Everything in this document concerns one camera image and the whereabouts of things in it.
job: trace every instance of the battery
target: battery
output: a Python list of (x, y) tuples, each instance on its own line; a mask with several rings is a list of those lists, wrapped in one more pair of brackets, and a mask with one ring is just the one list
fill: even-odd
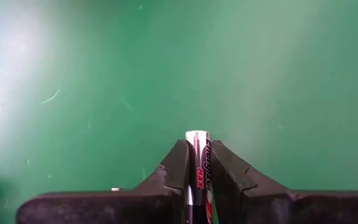
[(188, 186), (188, 223), (213, 222), (213, 195), (211, 181), (211, 134), (207, 131), (188, 131), (186, 140), (190, 149)]

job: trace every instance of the green background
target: green background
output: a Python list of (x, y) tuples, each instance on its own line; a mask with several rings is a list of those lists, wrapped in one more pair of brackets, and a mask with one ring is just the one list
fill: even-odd
[(134, 187), (191, 129), (287, 187), (358, 189), (358, 1), (0, 1), (0, 223)]

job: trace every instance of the green surface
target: green surface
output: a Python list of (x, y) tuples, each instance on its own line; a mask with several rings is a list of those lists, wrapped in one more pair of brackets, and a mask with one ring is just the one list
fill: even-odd
[(288, 187), (358, 189), (358, 1), (0, 1), (0, 223), (133, 187), (191, 129)]

